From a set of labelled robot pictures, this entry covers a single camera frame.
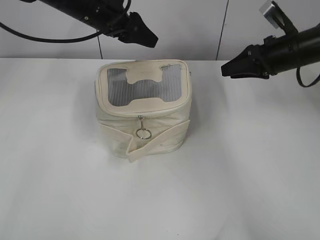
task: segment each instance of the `mesh window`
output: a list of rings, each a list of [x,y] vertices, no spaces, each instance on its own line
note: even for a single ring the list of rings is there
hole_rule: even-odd
[[[163,66],[162,81],[142,79],[129,84],[126,69],[107,70],[108,99],[115,107],[127,106],[135,99],[160,98],[164,102],[174,102],[182,96],[181,67],[179,64]]]

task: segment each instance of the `black cable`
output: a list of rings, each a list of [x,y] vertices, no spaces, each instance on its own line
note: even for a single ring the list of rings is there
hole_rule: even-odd
[[[97,36],[97,38],[98,38],[98,43],[99,43],[100,56],[101,56],[101,59],[104,59],[104,56],[102,55],[102,50],[101,50],[100,37]]]
[[[312,86],[316,85],[318,82],[320,82],[320,75],[312,83],[310,83],[309,85],[304,85],[304,83],[301,80],[300,67],[298,67],[296,69],[296,79],[297,79],[297,81],[298,81],[298,83],[299,83],[299,85],[301,87],[309,88],[309,87],[312,87]]]
[[[121,15],[119,15],[118,17],[116,17],[115,19],[111,20],[109,22],[109,25],[114,25],[116,22],[118,22],[124,15],[127,14],[130,6],[131,6],[131,1],[132,0],[128,0],[125,9],[123,11],[123,13],[121,13]],[[12,28],[4,25],[2,22],[0,22],[0,28],[3,28],[4,30],[8,31],[11,34],[14,34],[20,38],[23,39],[27,39],[27,40],[31,40],[31,41],[35,41],[35,42],[41,42],[41,43],[54,43],[54,44],[70,44],[70,43],[79,43],[79,42],[83,42],[83,41],[87,41],[90,39],[93,39],[95,37],[98,37],[102,34],[107,33],[107,29],[103,29],[100,31],[97,31],[94,34],[88,35],[88,36],[84,36],[84,37],[80,37],[80,38],[73,38],[73,39],[47,39],[47,38],[39,38],[39,37],[34,37],[34,36],[29,36],[29,35],[25,35],[23,33],[20,33],[16,30],[13,30]]]

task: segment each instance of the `zipper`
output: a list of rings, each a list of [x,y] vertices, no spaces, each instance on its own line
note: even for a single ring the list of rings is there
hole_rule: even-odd
[[[145,126],[144,126],[145,117],[139,115],[138,118],[139,118],[140,123],[141,123],[141,128],[139,128],[139,129],[137,129],[137,130],[135,131],[135,135],[136,135],[138,138],[142,139],[142,140],[149,140],[149,139],[151,139],[151,138],[152,138],[152,132],[151,132],[149,129],[145,128]]]

